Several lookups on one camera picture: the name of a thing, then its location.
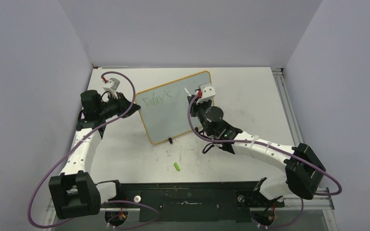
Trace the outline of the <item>yellow framed whiteboard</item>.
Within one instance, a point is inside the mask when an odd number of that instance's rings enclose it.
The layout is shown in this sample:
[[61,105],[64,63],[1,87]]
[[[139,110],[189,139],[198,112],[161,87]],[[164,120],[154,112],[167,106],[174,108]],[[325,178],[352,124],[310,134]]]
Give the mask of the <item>yellow framed whiteboard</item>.
[[141,107],[139,114],[149,142],[158,145],[190,132],[186,90],[195,93],[211,83],[211,74],[205,70],[137,93],[135,103]]

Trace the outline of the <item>green marker cap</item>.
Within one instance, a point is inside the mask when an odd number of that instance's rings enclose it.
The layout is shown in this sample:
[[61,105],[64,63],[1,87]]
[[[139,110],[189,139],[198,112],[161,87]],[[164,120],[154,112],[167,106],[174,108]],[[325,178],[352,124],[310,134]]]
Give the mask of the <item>green marker cap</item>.
[[176,162],[174,162],[174,167],[175,167],[175,169],[177,170],[177,171],[181,171],[181,169],[180,169],[180,167],[179,167],[179,165],[176,163]]

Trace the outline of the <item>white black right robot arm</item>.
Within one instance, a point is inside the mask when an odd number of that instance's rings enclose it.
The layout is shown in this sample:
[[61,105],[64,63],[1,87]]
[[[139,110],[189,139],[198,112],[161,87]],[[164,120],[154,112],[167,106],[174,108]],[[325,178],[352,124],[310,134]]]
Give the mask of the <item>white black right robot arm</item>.
[[195,135],[209,143],[209,146],[237,155],[248,156],[267,163],[284,174],[280,177],[264,177],[253,193],[254,202],[265,206],[272,200],[294,194],[305,200],[318,195],[318,188],[326,169],[313,149],[304,143],[298,146],[282,145],[260,139],[223,120],[221,108],[212,105],[211,100],[197,103],[199,95],[188,95],[187,119],[197,118],[203,130],[194,126]]

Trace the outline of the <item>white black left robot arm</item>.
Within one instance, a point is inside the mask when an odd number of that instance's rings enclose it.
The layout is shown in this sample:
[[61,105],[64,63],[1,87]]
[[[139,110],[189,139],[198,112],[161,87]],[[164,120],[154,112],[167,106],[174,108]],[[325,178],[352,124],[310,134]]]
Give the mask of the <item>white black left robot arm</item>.
[[108,90],[103,101],[96,90],[80,95],[82,110],[78,115],[72,153],[58,176],[49,180],[49,190],[59,219],[96,215],[102,204],[119,207],[124,193],[117,189],[118,180],[95,183],[89,172],[96,149],[103,139],[106,120],[119,116],[127,118],[140,110],[140,106],[126,99],[123,93]]

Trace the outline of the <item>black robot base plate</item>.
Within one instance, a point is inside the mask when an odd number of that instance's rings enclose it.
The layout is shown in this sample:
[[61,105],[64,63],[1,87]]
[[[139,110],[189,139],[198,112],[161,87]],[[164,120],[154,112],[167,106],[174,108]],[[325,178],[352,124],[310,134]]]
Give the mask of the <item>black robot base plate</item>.
[[259,194],[257,182],[118,183],[106,211],[139,212],[140,222],[249,222],[272,208],[286,208],[287,197],[272,202]]

